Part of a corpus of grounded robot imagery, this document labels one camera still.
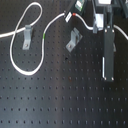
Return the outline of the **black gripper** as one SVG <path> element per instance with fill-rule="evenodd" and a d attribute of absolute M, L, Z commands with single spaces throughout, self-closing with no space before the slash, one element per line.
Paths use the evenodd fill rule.
<path fill-rule="evenodd" d="M 73 13 L 83 14 L 87 0 L 71 0 L 64 11 L 65 21 L 68 22 Z M 128 0 L 92 0 L 93 32 L 103 30 L 114 32 L 113 16 L 122 13 L 128 18 Z"/>

